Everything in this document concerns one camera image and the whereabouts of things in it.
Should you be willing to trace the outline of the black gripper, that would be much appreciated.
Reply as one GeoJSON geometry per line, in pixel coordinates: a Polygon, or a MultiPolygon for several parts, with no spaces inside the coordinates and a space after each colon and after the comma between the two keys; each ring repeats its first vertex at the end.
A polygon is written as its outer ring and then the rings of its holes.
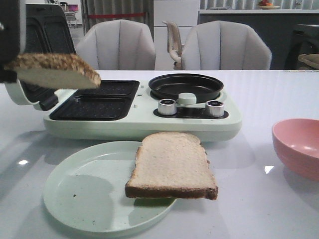
{"type": "Polygon", "coordinates": [[[0,82],[12,82],[16,73],[4,69],[20,52],[20,1],[0,1],[0,82]]]}

